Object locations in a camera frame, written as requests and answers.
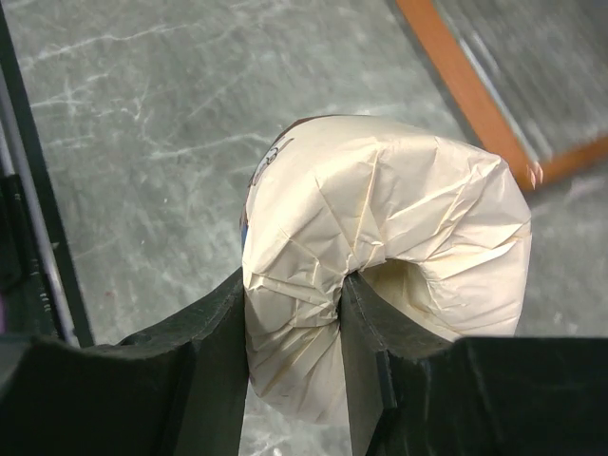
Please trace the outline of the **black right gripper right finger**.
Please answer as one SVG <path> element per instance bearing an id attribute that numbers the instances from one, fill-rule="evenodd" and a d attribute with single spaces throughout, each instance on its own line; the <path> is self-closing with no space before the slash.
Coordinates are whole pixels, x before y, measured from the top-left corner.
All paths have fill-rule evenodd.
<path id="1" fill-rule="evenodd" d="M 606 453 L 605 339 L 447 342 L 359 275 L 339 310 L 354 454 Z"/>

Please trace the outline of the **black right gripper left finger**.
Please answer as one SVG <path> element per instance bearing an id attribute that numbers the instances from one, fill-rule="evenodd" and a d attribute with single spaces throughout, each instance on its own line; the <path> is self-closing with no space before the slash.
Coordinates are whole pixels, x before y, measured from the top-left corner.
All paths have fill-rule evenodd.
<path id="1" fill-rule="evenodd" d="M 1 339 L 5 455 L 235 455 L 248 368 L 241 271 L 117 345 Z"/>

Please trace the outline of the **cartoon roll back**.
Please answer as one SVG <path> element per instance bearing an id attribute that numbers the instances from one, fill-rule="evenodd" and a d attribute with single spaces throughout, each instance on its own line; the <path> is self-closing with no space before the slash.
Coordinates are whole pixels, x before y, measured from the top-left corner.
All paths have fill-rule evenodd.
<path id="1" fill-rule="evenodd" d="M 531 213 L 507 163 L 386 118 L 307 119 L 278 136 L 241 217 L 250 379 L 282 414 L 348 422 L 338 302 L 361 273 L 446 341 L 512 335 Z"/>

